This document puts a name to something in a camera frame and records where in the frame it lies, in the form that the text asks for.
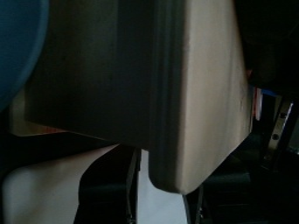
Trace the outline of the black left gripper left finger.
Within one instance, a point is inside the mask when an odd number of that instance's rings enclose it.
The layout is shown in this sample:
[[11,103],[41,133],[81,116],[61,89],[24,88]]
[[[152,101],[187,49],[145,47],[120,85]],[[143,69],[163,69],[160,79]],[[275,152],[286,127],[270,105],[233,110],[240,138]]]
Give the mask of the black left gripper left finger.
[[119,145],[84,171],[73,224],[136,224],[140,150]]

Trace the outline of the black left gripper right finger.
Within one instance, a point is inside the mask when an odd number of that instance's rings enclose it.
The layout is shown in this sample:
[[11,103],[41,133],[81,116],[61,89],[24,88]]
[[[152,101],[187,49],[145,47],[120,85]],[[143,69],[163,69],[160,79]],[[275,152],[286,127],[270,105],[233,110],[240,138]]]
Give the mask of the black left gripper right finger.
[[184,199],[187,224],[252,223],[249,176],[240,173],[213,173]]

